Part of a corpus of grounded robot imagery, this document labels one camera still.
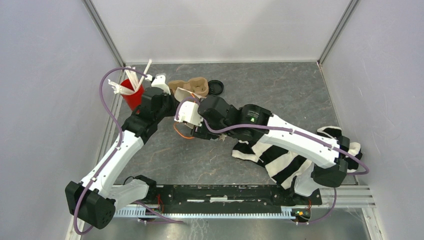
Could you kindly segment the brown paper bag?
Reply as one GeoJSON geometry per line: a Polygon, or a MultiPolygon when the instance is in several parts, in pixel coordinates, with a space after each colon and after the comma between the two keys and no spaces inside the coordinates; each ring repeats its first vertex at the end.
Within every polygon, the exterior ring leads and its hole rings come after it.
{"type": "Polygon", "coordinates": [[[179,102],[174,120],[189,127],[191,137],[222,142],[225,140],[223,134],[211,133],[205,126],[204,118],[198,113],[200,100],[204,99],[204,96],[178,87],[174,97],[179,102]]]}

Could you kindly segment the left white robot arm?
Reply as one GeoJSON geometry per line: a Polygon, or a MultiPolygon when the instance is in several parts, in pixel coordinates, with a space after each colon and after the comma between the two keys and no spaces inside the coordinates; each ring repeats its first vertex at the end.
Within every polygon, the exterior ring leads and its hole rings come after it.
{"type": "Polygon", "coordinates": [[[117,139],[106,155],[80,182],[70,181],[65,187],[69,212],[99,230],[105,228],[116,211],[135,201],[153,203],[157,190],[149,178],[133,179],[114,188],[113,185],[129,160],[147,143],[165,117],[176,114],[177,101],[169,90],[148,87],[128,117],[117,139]]]}

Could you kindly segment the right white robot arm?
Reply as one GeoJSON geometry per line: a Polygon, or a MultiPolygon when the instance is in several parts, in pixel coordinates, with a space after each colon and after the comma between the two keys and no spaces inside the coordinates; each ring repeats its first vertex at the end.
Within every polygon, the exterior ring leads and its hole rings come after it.
{"type": "Polygon", "coordinates": [[[178,115],[190,115],[202,138],[236,139],[233,156],[265,168],[295,204],[318,188],[338,188],[349,174],[348,154],[357,149],[338,127],[312,133],[258,105],[235,107],[219,96],[183,103],[178,115]]]}

